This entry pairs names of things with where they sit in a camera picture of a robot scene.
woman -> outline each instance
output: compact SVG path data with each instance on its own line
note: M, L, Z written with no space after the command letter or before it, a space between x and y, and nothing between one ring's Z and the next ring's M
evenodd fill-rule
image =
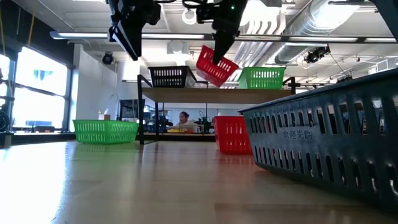
M189 114L185 111L180 113L180 122L176 124L173 129L191 129L195 130L197 127L197 124L195 124L193 121L189 121Z

red basket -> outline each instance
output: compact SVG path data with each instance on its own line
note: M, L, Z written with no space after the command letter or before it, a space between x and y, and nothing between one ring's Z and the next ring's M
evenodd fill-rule
M216 116L217 146L224 154L252 154L243 116Z
M197 62L197 74L212 84L220 87L239 68L238 65L222 58L218 65L213 64L214 50L206 46L201 47Z

ceiling duct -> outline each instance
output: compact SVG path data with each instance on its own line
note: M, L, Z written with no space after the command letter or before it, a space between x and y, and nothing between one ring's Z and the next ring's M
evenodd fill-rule
M359 6L332 5L329 1L313 0L282 35L329 35L359 8ZM288 64L307 48L302 45L272 44L256 66L264 63Z

shelf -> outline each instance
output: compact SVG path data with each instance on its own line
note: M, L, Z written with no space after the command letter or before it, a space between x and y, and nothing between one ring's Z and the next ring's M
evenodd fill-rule
M290 96L290 90L240 90L219 88L143 88L142 94L159 103L258 104Z

